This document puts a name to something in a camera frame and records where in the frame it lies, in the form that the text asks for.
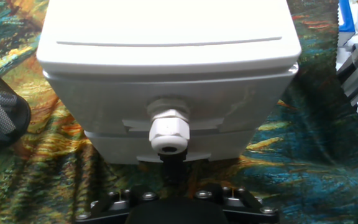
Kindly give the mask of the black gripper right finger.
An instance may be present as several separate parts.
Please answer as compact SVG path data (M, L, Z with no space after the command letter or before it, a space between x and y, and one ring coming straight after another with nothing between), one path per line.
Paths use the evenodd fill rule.
M260 197L253 196L243 187L223 187L207 184L193 194L195 200L217 205L229 223L279 223L277 208L265 206Z

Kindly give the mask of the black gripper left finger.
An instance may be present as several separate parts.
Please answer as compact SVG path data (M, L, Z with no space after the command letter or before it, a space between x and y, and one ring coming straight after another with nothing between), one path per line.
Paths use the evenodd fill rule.
M133 208L159 198L158 193L146 185L109 191L91 202L89 209L77 215L75 223L125 223Z

